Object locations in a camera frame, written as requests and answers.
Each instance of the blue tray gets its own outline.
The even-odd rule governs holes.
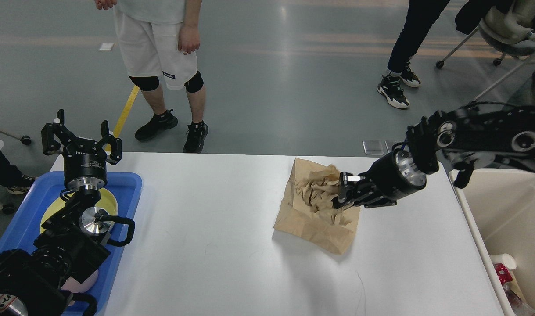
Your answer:
[[[36,249],[33,240],[39,236],[41,218],[49,205],[58,198],[61,190],[65,188],[64,182],[63,172],[48,172],[35,181],[0,239],[0,252],[20,248],[31,254]],[[119,216],[133,218],[143,186],[140,176],[130,172],[108,172],[107,182],[105,188],[115,196],[119,205]],[[114,240],[124,240],[126,236],[126,225],[116,225],[111,230],[111,238]],[[105,248],[111,254],[99,267],[97,282],[87,292],[97,299],[97,315],[103,314],[105,310],[119,260],[123,254],[123,247],[106,245]],[[63,315],[81,316],[86,307],[87,303],[77,302],[68,307]]]

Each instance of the yellow floor line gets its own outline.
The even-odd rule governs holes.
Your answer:
[[[117,120],[117,124],[115,124],[115,128],[113,129],[113,135],[115,137],[119,137],[119,134],[121,134],[121,130],[123,130],[123,126],[129,116],[129,113],[131,112],[131,108],[133,107],[133,103],[135,103],[135,99],[137,94],[139,93],[139,90],[140,89],[138,86],[133,86],[133,90],[131,90],[131,95],[129,95],[127,103],[123,108],[123,112],[121,112],[119,120]],[[109,145],[105,146],[105,151],[111,151],[111,147]]]

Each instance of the white t-shirt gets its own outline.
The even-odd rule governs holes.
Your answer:
[[[185,16],[185,0],[117,0],[117,8],[135,20],[177,24]]]

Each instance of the white table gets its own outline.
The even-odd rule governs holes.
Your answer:
[[[374,158],[300,157],[366,171]],[[440,170],[333,255],[273,230],[292,156],[123,153],[143,191],[106,316],[502,315]],[[62,157],[52,170],[62,170]]]

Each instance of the white bin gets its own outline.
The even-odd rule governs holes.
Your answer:
[[[479,169],[468,186],[456,193],[470,229],[479,230],[473,232],[474,240],[505,314],[513,315],[486,251],[515,258],[514,274],[524,298],[535,308],[535,174]]]

